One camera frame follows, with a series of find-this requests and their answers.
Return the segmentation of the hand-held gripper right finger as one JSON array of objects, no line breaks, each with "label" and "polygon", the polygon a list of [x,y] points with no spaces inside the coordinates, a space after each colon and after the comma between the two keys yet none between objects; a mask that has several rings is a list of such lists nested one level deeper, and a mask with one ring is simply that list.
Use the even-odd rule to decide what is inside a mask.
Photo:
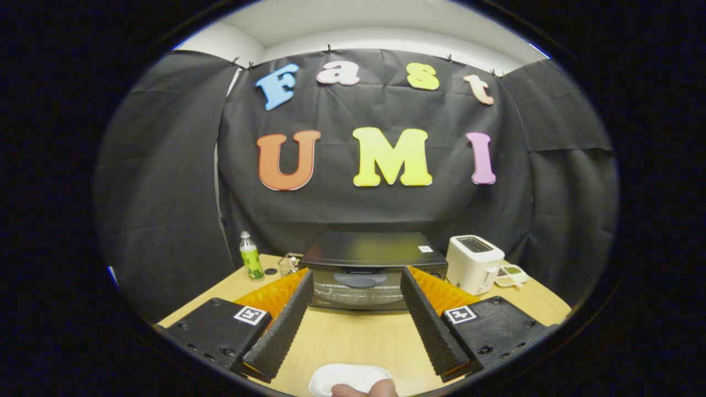
[{"label": "hand-held gripper right finger", "polygon": [[555,329],[500,296],[478,299],[422,270],[403,268],[400,289],[435,373],[469,376],[537,344]]}]

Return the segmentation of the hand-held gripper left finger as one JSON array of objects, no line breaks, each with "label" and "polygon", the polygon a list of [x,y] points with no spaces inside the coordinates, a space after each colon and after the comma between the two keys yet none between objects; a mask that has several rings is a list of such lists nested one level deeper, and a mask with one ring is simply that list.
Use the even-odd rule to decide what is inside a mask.
[{"label": "hand-held gripper left finger", "polygon": [[230,372],[271,382],[297,335],[313,294],[308,269],[234,301],[212,297],[166,333]]}]

